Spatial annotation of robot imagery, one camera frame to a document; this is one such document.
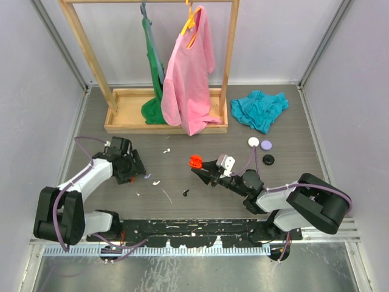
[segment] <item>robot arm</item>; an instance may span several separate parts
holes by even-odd
[[[335,234],[351,207],[348,195],[309,173],[290,185],[265,189],[255,170],[248,169],[242,176],[231,176],[234,162],[230,156],[221,155],[217,161],[193,163],[191,160],[190,165],[191,171],[204,183],[213,187],[220,184],[245,197],[243,205],[251,213],[272,212],[268,219],[269,229],[277,229],[272,233],[313,226]]]
[[[77,180],[82,173],[86,174]],[[36,210],[34,236],[58,241],[52,216],[53,205],[60,192],[66,188],[58,205],[58,210],[63,207],[63,211],[57,212],[58,227],[64,242],[75,245],[83,236],[96,232],[105,232],[106,236],[115,237],[120,233],[119,215],[107,210],[84,214],[83,203],[110,177],[115,176],[118,184],[124,184],[141,173],[146,174],[146,170],[138,151],[133,150],[131,141],[113,137],[111,143],[107,143],[104,152],[94,155],[92,162],[77,175],[58,187],[45,187],[41,191]]]

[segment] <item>clothes rack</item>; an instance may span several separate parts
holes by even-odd
[[[63,13],[80,45],[85,59],[96,78],[96,81],[108,103],[108,112],[104,128],[108,133],[160,133],[181,134],[181,127],[169,125],[147,125],[140,108],[149,99],[154,98],[152,88],[123,88],[111,91],[105,79],[104,73],[97,61],[92,46],[86,36],[84,28],[78,18],[73,4],[98,4],[98,3],[142,3],[142,0],[58,0]],[[147,0],[152,3],[185,3],[185,0]],[[239,0],[195,0],[191,2],[230,2],[230,24],[227,37],[227,49],[225,53],[224,71],[221,88],[210,88],[212,108],[211,116],[218,116],[222,120],[221,125],[207,125],[201,132],[204,134],[226,133],[228,128],[227,118],[227,85],[230,74],[231,57],[235,38],[236,22],[238,19]]]

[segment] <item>small white debris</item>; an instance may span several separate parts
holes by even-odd
[[[161,188],[161,190],[162,190],[162,191],[165,193],[165,195],[168,197],[168,199],[169,199],[169,201],[170,201],[170,204],[172,204],[173,202],[171,201],[171,199],[170,199],[168,193],[166,193],[166,192],[164,191],[164,189],[162,189],[162,188]]]

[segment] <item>clothes hanger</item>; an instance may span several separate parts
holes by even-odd
[[[158,56],[158,51],[157,51],[157,46],[156,46],[156,43],[154,41],[153,33],[151,31],[151,21],[150,21],[150,19],[147,18],[146,0],[142,1],[142,4],[140,5],[140,12],[143,15],[144,20],[146,21],[146,31],[147,31],[148,37],[150,39],[151,47],[153,48],[153,51],[154,51],[154,56],[156,58],[159,81],[160,81],[160,84],[163,84],[164,80],[165,80],[165,72],[164,72],[164,69],[163,69],[162,64],[160,62],[160,58]]]
[[[188,29],[191,29],[192,27],[194,27],[196,25],[195,16],[196,16],[197,12],[201,10],[201,8],[197,7],[196,10],[192,13],[192,6],[193,6],[193,2],[191,2],[189,5],[189,18],[188,18],[187,22],[185,23],[184,28],[181,30],[181,35],[184,35]]]

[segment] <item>gray floor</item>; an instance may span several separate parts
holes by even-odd
[[[247,140],[251,136],[273,143],[269,152],[275,157],[275,164],[262,163],[261,174],[265,185],[280,186],[299,179],[305,172],[322,177],[322,171],[315,152],[303,105],[297,87],[286,86],[229,86],[227,98],[237,99],[252,90],[268,94],[284,92],[290,107],[271,126],[267,135],[239,124],[229,116],[227,134],[204,134],[188,137],[183,134],[132,134],[120,135],[132,140],[150,179],[138,177],[133,184],[117,185],[115,179],[103,183],[85,202],[86,211],[95,209],[114,210],[122,219],[126,218],[250,218],[258,216],[246,211],[242,197],[217,186],[206,186],[190,171],[189,157],[197,154],[204,161],[217,159],[221,153],[236,159],[234,170],[240,170],[247,162],[251,149]],[[82,122],[80,135],[109,139],[103,127],[108,106],[101,91],[94,88]],[[83,141],[91,154],[102,151],[102,145]],[[167,148],[171,152],[163,154]],[[258,152],[262,159],[264,152]],[[76,148],[69,167],[68,178],[79,172],[88,159]],[[157,186],[153,181],[160,181]],[[183,190],[190,189],[188,196]]]
[[[358,291],[344,243],[293,244],[279,265],[266,256],[44,257],[35,292]]]

